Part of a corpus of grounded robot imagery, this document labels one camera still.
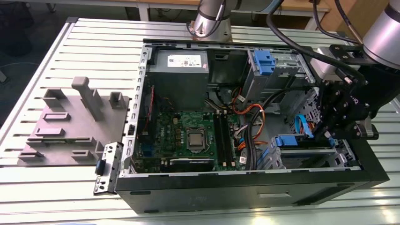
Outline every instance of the blue cable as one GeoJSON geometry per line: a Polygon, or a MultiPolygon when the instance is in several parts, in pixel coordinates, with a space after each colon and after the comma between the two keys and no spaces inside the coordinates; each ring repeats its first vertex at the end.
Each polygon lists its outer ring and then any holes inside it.
{"type": "Polygon", "coordinates": [[[296,133],[300,133],[300,122],[303,124],[304,133],[307,134],[307,136],[310,138],[314,138],[314,135],[312,135],[311,128],[308,126],[306,117],[302,114],[298,114],[296,117],[295,117],[295,130],[296,130],[296,133]]]}

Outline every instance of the blue tab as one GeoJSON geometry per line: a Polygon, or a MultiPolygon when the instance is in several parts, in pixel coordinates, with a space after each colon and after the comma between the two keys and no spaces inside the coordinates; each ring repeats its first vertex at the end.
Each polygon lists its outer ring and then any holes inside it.
{"type": "Polygon", "coordinates": [[[298,146],[296,137],[294,135],[280,136],[284,146],[298,146]]]}
{"type": "Polygon", "coordinates": [[[276,146],[278,146],[278,147],[283,146],[283,142],[282,142],[280,137],[276,137],[276,138],[275,138],[275,141],[276,141],[276,146]]]}
{"type": "Polygon", "coordinates": [[[260,68],[262,75],[271,75],[275,70],[275,58],[270,51],[255,50],[255,62],[260,68]]]}
{"type": "Polygon", "coordinates": [[[311,128],[308,127],[308,123],[307,123],[306,117],[302,114],[298,114],[296,117],[295,117],[295,129],[296,129],[296,133],[300,134],[300,122],[303,124],[304,133],[307,134],[307,136],[310,138],[314,138],[314,135],[312,135],[312,132],[311,132],[311,128]]]}

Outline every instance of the ram slot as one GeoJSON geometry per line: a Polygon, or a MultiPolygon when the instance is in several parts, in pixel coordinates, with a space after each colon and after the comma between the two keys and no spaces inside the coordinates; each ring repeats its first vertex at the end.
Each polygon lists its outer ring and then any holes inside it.
{"type": "Polygon", "coordinates": [[[220,115],[214,114],[214,129],[215,129],[215,141],[218,144],[218,156],[219,165],[227,166],[226,148],[224,148],[224,136],[220,124],[220,115]]]}
{"type": "Polygon", "coordinates": [[[231,135],[230,135],[230,123],[228,123],[226,114],[220,116],[220,128],[223,131],[223,141],[224,141],[224,151],[226,151],[227,163],[228,163],[228,166],[235,166],[234,156],[232,156],[231,135]]]}

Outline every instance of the motherboard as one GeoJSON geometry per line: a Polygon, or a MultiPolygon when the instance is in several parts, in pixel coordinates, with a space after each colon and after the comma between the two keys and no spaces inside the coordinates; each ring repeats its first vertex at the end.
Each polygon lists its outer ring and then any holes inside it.
{"type": "Polygon", "coordinates": [[[160,112],[154,144],[140,144],[143,173],[240,170],[235,152],[235,114],[160,112]]]}

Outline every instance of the metal bracket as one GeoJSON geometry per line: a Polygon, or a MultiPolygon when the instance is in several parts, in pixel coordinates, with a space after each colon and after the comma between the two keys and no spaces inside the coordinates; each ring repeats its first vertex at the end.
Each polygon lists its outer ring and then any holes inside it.
{"type": "Polygon", "coordinates": [[[102,160],[96,164],[96,185],[95,195],[116,195],[115,184],[118,181],[120,171],[120,156],[123,153],[123,144],[119,142],[107,144],[104,146],[104,153],[102,160]]]}

